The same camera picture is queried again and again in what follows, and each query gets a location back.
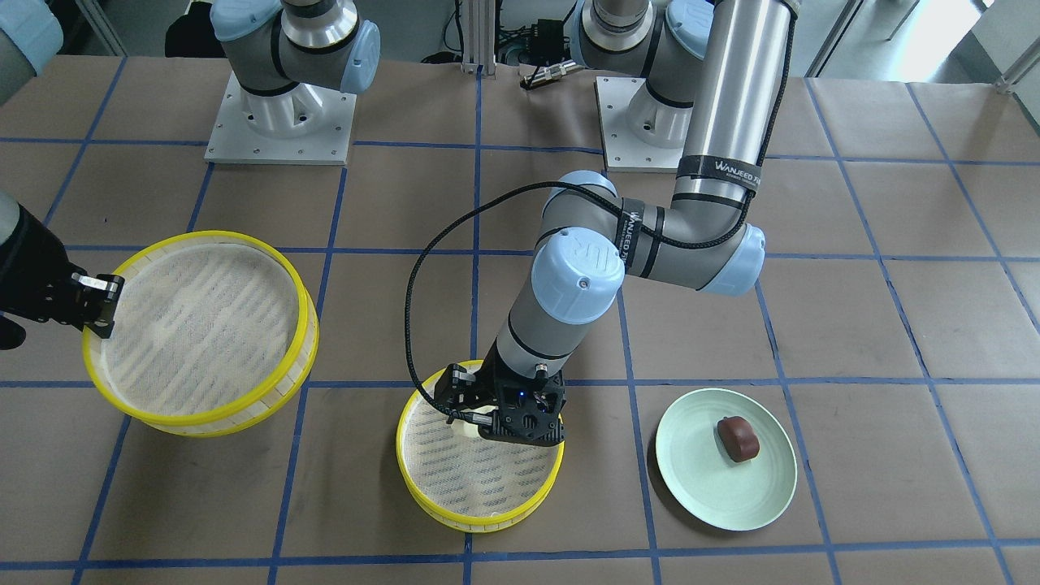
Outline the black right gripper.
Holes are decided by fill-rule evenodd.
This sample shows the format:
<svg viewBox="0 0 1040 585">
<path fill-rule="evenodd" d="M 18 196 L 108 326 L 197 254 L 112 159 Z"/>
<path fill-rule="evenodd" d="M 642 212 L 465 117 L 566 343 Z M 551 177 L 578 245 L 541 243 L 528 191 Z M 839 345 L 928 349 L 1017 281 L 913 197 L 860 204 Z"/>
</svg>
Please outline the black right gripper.
<svg viewBox="0 0 1040 585">
<path fill-rule="evenodd" d="M 2 349 L 16 349 L 26 338 L 12 315 L 88 329 L 108 340 L 124 286 L 122 276 L 90 276 L 71 262 L 64 244 L 25 207 L 2 208 Z"/>
</svg>

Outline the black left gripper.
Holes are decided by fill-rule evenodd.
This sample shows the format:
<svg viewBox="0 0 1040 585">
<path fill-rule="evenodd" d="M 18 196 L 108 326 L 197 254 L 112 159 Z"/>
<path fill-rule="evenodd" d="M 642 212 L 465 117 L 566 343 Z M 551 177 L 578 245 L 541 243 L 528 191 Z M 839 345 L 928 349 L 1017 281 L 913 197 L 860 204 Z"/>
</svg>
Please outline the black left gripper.
<svg viewBox="0 0 1040 585">
<path fill-rule="evenodd" d="M 462 421 L 478 426 L 484 440 L 556 447 L 566 439 L 561 419 L 565 392 L 560 371 L 549 375 L 538 367 L 528 379 L 498 362 L 480 363 L 476 371 L 453 363 L 435 378 L 432 404 L 447 415 L 447 425 Z M 496 409 L 486 414 L 468 410 L 483 405 Z"/>
</svg>

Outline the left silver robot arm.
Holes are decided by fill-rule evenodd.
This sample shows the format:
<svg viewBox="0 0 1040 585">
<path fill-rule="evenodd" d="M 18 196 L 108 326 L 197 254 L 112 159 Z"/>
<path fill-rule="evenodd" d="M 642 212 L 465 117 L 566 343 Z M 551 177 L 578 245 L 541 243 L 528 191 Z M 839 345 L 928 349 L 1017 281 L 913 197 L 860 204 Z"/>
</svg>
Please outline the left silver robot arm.
<svg viewBox="0 0 1040 585">
<path fill-rule="evenodd" d="M 530 274 L 478 366 L 448 364 L 420 397 L 484 440 L 564 440 L 562 367 L 628 276 L 742 296 L 758 280 L 765 234 L 748 222 L 790 71 L 799 1 L 579 1 L 576 63 L 639 85 L 639 138 L 678 150 L 662 178 L 613 182 L 570 171 L 483 204 L 546 189 Z"/>
</svg>

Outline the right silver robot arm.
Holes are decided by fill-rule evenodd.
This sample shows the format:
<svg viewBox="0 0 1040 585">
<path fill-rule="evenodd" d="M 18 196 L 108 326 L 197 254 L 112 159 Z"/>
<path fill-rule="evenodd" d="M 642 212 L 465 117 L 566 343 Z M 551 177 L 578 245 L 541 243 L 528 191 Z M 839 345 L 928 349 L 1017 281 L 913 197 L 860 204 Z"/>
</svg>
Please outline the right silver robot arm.
<svg viewBox="0 0 1040 585">
<path fill-rule="evenodd" d="M 7 102 L 63 45 L 59 20 L 42 1 L 1 4 L 2 100 Z M 26 338 L 22 321 L 55 321 L 109 338 L 125 278 L 90 276 L 68 259 L 64 244 L 8 193 L 1 195 L 1 345 Z"/>
</svg>

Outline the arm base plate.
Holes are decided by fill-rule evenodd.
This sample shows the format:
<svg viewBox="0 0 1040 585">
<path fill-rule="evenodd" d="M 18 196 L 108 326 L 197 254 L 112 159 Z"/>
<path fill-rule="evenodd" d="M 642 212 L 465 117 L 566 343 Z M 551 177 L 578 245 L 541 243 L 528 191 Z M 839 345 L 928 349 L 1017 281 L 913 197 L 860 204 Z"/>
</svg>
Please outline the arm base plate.
<svg viewBox="0 0 1040 585">
<path fill-rule="evenodd" d="M 598 76 L 595 90 L 606 169 L 674 174 L 691 108 L 658 102 L 639 78 Z"/>
<path fill-rule="evenodd" d="M 231 75 L 204 154 L 218 164 L 343 166 L 357 97 L 301 83 L 253 95 Z"/>
</svg>

